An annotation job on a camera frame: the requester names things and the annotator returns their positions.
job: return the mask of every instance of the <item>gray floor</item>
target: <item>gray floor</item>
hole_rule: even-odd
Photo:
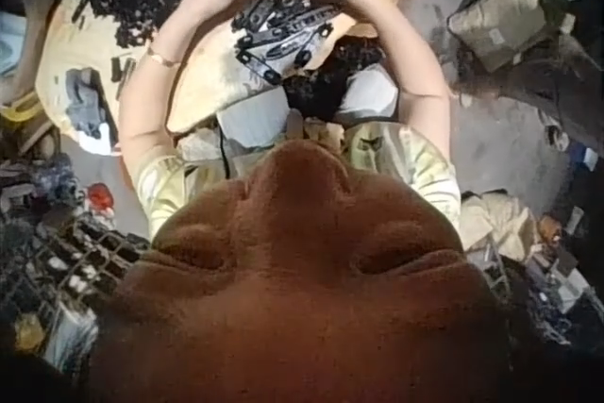
[[[456,77],[455,40],[446,32],[446,18],[461,0],[401,0],[400,7],[430,42],[450,80]],[[553,203],[568,168],[565,154],[545,143],[537,110],[511,99],[474,100],[469,108],[455,106],[453,161],[462,191],[483,193],[506,189],[536,214]],[[74,163],[82,185],[105,182],[115,199],[119,230],[147,236],[146,220],[134,193],[124,184],[119,161],[90,155],[64,139],[63,149]]]

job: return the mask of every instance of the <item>bracelet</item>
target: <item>bracelet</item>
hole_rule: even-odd
[[[182,64],[182,61],[170,61],[165,59],[160,54],[155,52],[151,47],[147,47],[147,56],[151,58],[156,63],[159,63],[161,66],[165,66],[166,68],[177,68]]]

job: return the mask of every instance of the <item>person's right arm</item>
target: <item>person's right arm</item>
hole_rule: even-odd
[[[394,71],[401,100],[409,103],[407,123],[449,159],[449,89],[436,56],[391,0],[346,1],[377,29]]]

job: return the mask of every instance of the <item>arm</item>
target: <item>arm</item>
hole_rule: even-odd
[[[181,62],[197,28],[232,2],[182,0],[159,30],[151,46],[153,52],[168,62]],[[150,150],[158,146],[174,149],[166,120],[177,69],[178,65],[168,67],[145,55],[122,91],[118,129],[131,176]]]
[[[449,91],[436,56],[391,0],[346,1],[376,27],[394,70],[400,101],[409,103],[407,123],[449,159]]]

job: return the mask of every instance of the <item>red object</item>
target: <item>red object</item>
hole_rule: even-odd
[[[88,187],[88,199],[92,207],[98,211],[113,208],[113,195],[104,183],[94,183]]]

